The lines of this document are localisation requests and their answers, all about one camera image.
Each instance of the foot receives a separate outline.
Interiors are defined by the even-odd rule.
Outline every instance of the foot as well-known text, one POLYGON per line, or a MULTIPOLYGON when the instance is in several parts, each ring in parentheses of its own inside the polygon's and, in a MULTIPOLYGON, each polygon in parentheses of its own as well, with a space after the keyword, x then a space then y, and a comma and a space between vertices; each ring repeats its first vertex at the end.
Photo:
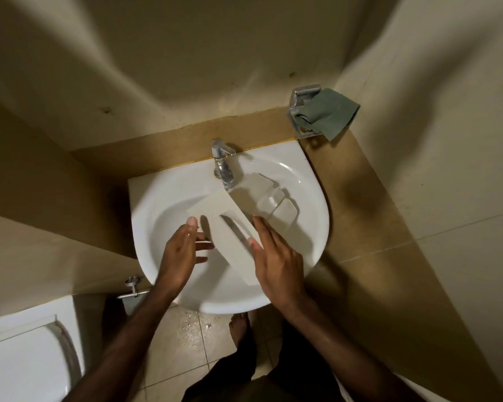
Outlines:
POLYGON ((229 333, 231 334, 231 338, 233 339, 236 348, 239 348, 239 344, 246 335, 249 326, 250 321, 248 319, 248 313, 239 313, 233 315, 231 318, 229 333))

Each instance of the black pants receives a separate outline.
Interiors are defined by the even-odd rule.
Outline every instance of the black pants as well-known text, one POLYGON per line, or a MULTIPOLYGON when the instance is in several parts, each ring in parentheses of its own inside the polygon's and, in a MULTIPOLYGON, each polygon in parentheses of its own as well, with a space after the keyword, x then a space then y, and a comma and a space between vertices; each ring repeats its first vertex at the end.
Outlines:
MULTIPOLYGON (((256 360, 255 340, 248 330, 236 352, 221 358, 203 379, 189 387, 183 402, 214 388, 249 382, 255 373, 256 360)), ((268 378, 301 401, 344 402, 326 361, 287 321, 283 322, 279 363, 268 378)))

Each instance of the chrome faucet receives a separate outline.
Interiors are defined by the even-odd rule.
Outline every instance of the chrome faucet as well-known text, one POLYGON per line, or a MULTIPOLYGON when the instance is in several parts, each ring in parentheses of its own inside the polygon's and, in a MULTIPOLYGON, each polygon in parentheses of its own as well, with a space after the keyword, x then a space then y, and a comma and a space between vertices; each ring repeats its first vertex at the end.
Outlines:
POLYGON ((228 190, 233 184, 233 173, 229 169, 227 164, 226 155, 234 155, 236 151, 233 148, 229 148, 224 142, 217 138, 211 142, 212 156, 215 159, 215 176, 221 179, 224 184, 224 189, 228 190))

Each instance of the sink basin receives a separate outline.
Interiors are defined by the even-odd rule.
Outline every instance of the sink basin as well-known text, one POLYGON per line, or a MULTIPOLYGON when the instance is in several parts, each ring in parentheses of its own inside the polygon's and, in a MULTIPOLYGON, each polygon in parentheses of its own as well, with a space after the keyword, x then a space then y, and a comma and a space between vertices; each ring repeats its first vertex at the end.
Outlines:
MULTIPOLYGON (((242 176, 261 174, 278 184, 295 204, 298 215, 283 234, 304 259, 305 273, 318 262, 326 246, 329 214, 322 189, 297 141, 251 149, 228 158, 238 189, 242 176)), ((187 220, 187 210, 222 188, 214 160, 195 162, 129 180, 132 232, 145 276, 154 284, 168 239, 187 220)), ((204 251, 208 261, 195 266, 175 300, 190 310, 213 314, 240 313, 270 301, 259 285, 248 286, 216 250, 204 251)))

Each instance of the person's left hand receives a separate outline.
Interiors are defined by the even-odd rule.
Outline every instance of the person's left hand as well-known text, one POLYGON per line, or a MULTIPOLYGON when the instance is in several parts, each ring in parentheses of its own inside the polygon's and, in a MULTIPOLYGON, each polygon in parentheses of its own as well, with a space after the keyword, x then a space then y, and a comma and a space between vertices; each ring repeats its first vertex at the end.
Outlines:
POLYGON ((207 257, 196 257, 196 251, 214 248, 210 242, 201 242, 205 240, 205 234, 197 232, 197 219, 188 217, 166 244, 154 289, 174 300, 188 282, 194 265, 207 261, 207 257))

